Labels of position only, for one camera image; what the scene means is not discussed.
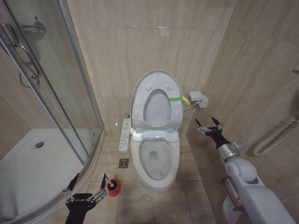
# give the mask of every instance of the white toilet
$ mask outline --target white toilet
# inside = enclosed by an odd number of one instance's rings
[[[174,183],[179,164],[178,129],[184,105],[177,80],[162,70],[150,71],[137,83],[131,99],[131,154],[140,182],[154,192]]]

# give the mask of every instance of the bidet control panel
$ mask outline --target bidet control panel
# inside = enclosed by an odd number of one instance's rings
[[[118,148],[119,151],[121,152],[126,152],[128,150],[130,129],[131,129],[131,119],[125,118],[122,122],[121,140],[120,140],[120,146]]]

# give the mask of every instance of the bathroom floor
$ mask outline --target bathroom floor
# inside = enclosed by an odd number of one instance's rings
[[[214,224],[215,219],[201,182],[193,154],[185,135],[180,135],[180,165],[177,179],[165,192],[153,193],[138,181],[130,151],[118,151],[119,135],[106,138],[98,167],[87,192],[94,193],[101,185],[102,173],[109,179],[121,180],[117,197],[106,196],[85,217],[85,224]],[[129,166],[118,169],[119,159],[129,158]],[[64,224],[65,208],[48,224]]]

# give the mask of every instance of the shower drain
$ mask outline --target shower drain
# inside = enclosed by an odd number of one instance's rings
[[[129,166],[129,159],[120,159],[120,163],[118,165],[118,169],[120,168],[128,168]]]
[[[35,144],[36,148],[40,148],[42,146],[43,146],[43,141],[40,141],[40,142],[38,142],[38,143]]]

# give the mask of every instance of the green tape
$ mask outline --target green tape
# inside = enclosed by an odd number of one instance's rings
[[[175,97],[175,98],[168,98],[169,101],[180,101],[182,100],[181,97]]]

